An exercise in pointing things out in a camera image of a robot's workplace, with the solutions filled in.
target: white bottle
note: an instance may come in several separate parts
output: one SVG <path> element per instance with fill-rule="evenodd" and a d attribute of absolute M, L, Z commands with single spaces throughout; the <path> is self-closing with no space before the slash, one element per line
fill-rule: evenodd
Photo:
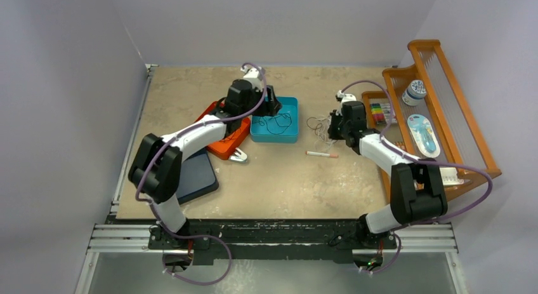
<path fill-rule="evenodd" d="M 421 80 L 413 80 L 402 94 L 402 100 L 407 105 L 416 106 L 426 96 L 426 88 Z"/>

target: white marker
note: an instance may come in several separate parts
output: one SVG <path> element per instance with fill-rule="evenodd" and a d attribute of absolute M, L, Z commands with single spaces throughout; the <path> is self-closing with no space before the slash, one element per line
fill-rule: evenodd
<path fill-rule="evenodd" d="M 332 157 L 333 159 L 337 159 L 337 158 L 338 158 L 338 154 L 321 153 L 321 152 L 314 152 L 314 151 L 305 151 L 305 154 L 306 154 L 307 156 Z"/>

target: blue plastic container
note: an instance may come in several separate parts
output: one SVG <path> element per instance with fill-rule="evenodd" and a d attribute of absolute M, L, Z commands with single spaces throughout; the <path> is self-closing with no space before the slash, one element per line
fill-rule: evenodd
<path fill-rule="evenodd" d="M 282 104 L 276 116 L 253 116 L 251 139 L 257 143 L 293 144 L 299 138 L 299 100 L 277 97 Z"/>

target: gray wall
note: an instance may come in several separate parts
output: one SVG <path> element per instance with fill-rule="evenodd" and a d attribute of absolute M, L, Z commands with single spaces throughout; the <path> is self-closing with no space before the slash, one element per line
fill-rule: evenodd
<path fill-rule="evenodd" d="M 0 293 L 72 293 L 145 67 L 111 0 L 0 0 Z"/>
<path fill-rule="evenodd" d="M 435 0 L 114 0 L 146 63 L 394 65 Z"/>
<path fill-rule="evenodd" d="M 417 35 L 441 40 L 503 172 L 483 204 L 454 220 L 474 293 L 535 293 L 538 286 L 536 1 L 437 0 Z"/>

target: wooden rack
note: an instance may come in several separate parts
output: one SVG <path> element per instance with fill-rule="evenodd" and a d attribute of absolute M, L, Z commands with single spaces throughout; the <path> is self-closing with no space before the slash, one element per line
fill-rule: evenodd
<path fill-rule="evenodd" d="M 437 161 L 478 167 L 485 170 L 492 178 L 501 175 L 441 49 L 440 41 L 414 40 L 407 45 L 407 48 L 414 59 L 414 65 L 383 71 L 387 90 L 394 105 L 397 126 L 407 152 L 422 156 L 407 127 L 407 117 L 411 114 L 422 114 L 431 121 L 442 148 L 441 154 L 436 157 Z M 414 79 L 423 81 L 427 95 L 423 103 L 411 107 L 403 103 L 401 98 L 402 93 Z M 367 91 L 362 93 L 362 100 L 367 110 L 368 125 L 373 128 L 376 124 L 370 110 L 370 103 L 376 100 L 386 100 L 386 96 L 382 91 Z M 390 179 L 383 170 L 381 173 L 385 194 L 387 200 L 390 200 Z M 445 187 L 448 201 L 486 182 L 480 174 L 467 170 L 458 170 L 458 177 L 465 182 L 461 185 Z"/>

